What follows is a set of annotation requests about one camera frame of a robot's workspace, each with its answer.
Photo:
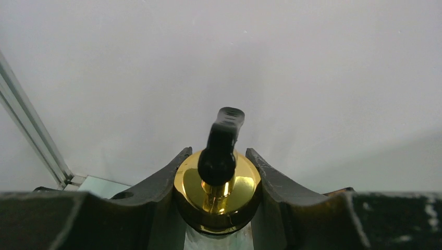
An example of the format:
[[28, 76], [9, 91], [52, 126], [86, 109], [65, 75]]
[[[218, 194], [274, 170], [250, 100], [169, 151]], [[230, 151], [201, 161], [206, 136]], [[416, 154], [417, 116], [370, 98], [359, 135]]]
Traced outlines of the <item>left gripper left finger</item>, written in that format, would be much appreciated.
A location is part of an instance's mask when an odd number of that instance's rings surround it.
[[1, 249], [183, 249], [186, 223], [174, 203], [174, 178], [192, 154], [112, 198], [38, 187], [1, 193]]

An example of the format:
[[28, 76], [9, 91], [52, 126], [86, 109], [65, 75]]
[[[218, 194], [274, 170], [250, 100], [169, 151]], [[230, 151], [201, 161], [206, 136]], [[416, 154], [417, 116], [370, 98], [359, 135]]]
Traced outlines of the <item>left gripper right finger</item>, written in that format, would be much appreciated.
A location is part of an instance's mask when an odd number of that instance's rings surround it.
[[255, 249], [441, 249], [441, 193], [316, 193], [273, 168], [255, 149], [261, 176], [251, 221]]

